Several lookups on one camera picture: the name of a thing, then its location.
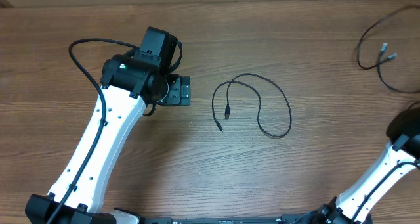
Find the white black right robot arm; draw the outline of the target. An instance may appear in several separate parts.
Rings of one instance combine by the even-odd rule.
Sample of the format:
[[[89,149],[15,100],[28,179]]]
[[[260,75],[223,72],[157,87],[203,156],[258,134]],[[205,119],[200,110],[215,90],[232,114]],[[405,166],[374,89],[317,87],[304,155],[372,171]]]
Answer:
[[[321,206],[311,223],[371,223],[370,211],[414,169],[419,169],[419,108],[399,113],[387,128],[389,142],[378,159],[345,192]]]

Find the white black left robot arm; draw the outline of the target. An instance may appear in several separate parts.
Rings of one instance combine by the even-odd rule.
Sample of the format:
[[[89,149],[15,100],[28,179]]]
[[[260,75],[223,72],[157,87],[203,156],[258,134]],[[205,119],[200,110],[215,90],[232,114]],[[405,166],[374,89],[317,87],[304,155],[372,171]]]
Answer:
[[[143,223],[144,218],[116,208],[102,212],[104,195],[119,154],[147,106],[190,105],[190,77],[174,71],[182,43],[169,32],[148,27],[141,46],[108,59],[94,112],[66,169],[47,195],[30,196],[25,214],[31,223]]]

